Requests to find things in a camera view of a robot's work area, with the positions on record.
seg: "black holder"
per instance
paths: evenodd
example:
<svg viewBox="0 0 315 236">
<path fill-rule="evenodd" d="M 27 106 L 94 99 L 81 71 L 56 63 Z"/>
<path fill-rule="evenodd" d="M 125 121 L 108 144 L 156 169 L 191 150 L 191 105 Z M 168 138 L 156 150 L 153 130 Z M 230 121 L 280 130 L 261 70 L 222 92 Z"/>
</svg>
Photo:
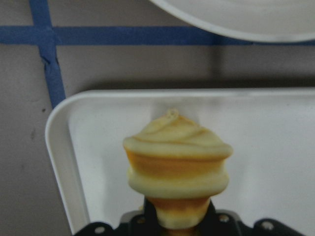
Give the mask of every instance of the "black holder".
<svg viewBox="0 0 315 236">
<path fill-rule="evenodd" d="M 232 212 L 216 211 L 210 203 L 204 219 L 196 227 L 198 236 L 304 236 L 273 219 L 261 219 L 250 228 Z M 74 236 L 161 236 L 165 230 L 158 224 L 155 207 L 147 200 L 142 214 L 135 215 L 128 223 L 113 229 L 109 224 L 88 224 Z"/>
</svg>

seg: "white bowl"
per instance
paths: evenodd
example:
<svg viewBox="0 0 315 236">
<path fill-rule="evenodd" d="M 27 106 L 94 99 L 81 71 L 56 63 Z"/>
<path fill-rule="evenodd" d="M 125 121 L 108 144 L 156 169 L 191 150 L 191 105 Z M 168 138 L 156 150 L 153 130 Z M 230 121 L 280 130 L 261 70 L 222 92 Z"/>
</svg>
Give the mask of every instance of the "white bowl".
<svg viewBox="0 0 315 236">
<path fill-rule="evenodd" d="M 151 0 L 170 14 L 223 36 L 258 42 L 315 39 L 314 0 Z"/>
</svg>

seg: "ice cream cone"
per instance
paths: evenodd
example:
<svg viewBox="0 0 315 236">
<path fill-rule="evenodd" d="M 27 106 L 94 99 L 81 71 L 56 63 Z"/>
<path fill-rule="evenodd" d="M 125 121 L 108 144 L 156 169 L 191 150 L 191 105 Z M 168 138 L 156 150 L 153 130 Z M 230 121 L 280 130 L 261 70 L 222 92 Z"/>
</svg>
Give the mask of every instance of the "ice cream cone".
<svg viewBox="0 0 315 236">
<path fill-rule="evenodd" d="M 124 148 L 129 185 L 155 206 L 169 233 L 190 232 L 205 216 L 210 197 L 228 184 L 224 160 L 232 148 L 176 110 L 126 138 Z"/>
</svg>

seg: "white tray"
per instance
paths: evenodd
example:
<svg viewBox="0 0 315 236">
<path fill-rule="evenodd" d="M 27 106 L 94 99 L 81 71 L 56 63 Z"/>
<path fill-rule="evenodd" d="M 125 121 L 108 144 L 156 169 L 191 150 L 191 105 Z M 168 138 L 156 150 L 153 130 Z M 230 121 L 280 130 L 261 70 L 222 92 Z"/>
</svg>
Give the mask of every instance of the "white tray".
<svg viewBox="0 0 315 236">
<path fill-rule="evenodd" d="M 51 113 L 46 144 L 73 234 L 93 221 L 117 227 L 142 205 L 127 184 L 122 140 L 170 107 L 234 147 L 216 208 L 249 226 L 271 217 L 315 232 L 314 89 L 169 89 L 88 91 Z"/>
</svg>

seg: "gray wall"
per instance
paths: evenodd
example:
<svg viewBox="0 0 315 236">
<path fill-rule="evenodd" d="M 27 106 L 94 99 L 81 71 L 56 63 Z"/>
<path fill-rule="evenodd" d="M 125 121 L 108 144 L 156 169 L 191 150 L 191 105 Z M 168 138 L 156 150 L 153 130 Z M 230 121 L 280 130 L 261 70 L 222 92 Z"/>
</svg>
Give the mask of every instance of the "gray wall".
<svg viewBox="0 0 315 236">
<path fill-rule="evenodd" d="M 186 26 L 146 0 L 50 0 L 54 26 Z M 0 25 L 32 25 L 27 0 Z M 67 96 L 89 89 L 295 85 L 315 47 L 58 46 Z M 38 48 L 0 44 L 0 235 L 70 235 L 44 142 L 51 105 Z"/>
</svg>

